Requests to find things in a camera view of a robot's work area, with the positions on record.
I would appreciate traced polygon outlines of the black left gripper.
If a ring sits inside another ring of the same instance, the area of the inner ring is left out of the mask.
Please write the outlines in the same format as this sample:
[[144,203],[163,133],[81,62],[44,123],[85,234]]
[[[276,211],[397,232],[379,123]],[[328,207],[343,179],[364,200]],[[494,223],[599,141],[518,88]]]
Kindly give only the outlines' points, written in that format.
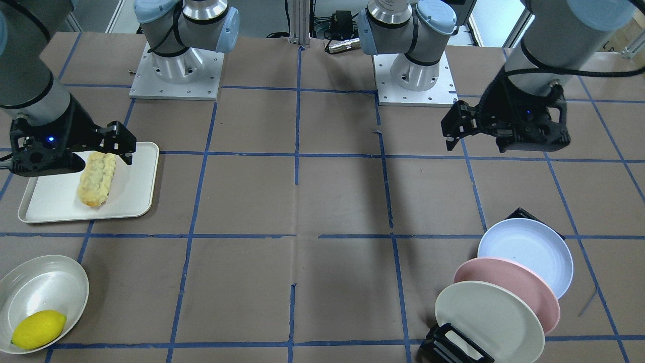
[[486,88],[479,104],[457,101],[441,120],[447,151],[478,133],[496,138],[498,150],[560,151],[570,145],[564,89],[558,81],[547,87],[546,96],[535,96],[514,85],[500,69]]

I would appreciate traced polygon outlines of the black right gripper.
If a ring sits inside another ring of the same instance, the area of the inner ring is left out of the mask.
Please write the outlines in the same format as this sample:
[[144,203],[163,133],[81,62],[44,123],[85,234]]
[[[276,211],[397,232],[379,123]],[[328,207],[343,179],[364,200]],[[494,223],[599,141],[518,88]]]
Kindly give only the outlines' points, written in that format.
[[137,139],[122,122],[97,126],[80,103],[71,97],[67,109],[52,122],[33,126],[25,115],[12,120],[9,155],[2,157],[2,170],[23,177],[73,174],[85,168],[81,151],[118,155],[132,165]]

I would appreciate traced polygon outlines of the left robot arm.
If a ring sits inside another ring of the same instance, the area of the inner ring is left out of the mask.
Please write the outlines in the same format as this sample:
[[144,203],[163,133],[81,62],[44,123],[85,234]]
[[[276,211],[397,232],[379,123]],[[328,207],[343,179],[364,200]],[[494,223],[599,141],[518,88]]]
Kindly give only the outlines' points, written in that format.
[[[425,91],[438,75],[440,56],[474,6],[473,1],[369,1],[357,16],[362,51],[396,54],[392,69],[403,89]],[[641,75],[582,71],[643,1],[525,1],[535,16],[479,103],[457,101],[441,121],[447,150],[475,134],[496,139],[500,152],[553,152],[570,144],[564,85],[571,76]]]

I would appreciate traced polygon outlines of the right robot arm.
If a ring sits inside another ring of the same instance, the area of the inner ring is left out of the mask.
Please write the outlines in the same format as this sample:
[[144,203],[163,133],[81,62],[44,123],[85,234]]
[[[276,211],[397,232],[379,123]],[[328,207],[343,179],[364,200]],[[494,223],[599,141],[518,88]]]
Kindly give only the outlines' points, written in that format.
[[[132,164],[136,137],[118,121],[97,126],[41,59],[76,1],[2,1],[1,104],[11,118],[12,151],[2,169],[23,177],[85,169],[78,152]],[[136,19],[161,80],[191,80],[196,50],[228,53],[239,36],[239,10],[227,1],[136,1]]]

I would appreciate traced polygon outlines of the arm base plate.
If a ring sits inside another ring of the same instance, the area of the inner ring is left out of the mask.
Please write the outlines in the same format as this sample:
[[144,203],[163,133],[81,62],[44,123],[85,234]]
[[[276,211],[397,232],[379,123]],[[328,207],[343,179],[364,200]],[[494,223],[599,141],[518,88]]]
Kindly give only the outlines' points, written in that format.
[[458,101],[445,53],[437,64],[413,64],[403,54],[373,56],[378,103],[384,106],[450,107]]
[[189,48],[176,57],[145,49],[129,96],[134,99],[217,101],[224,54]]

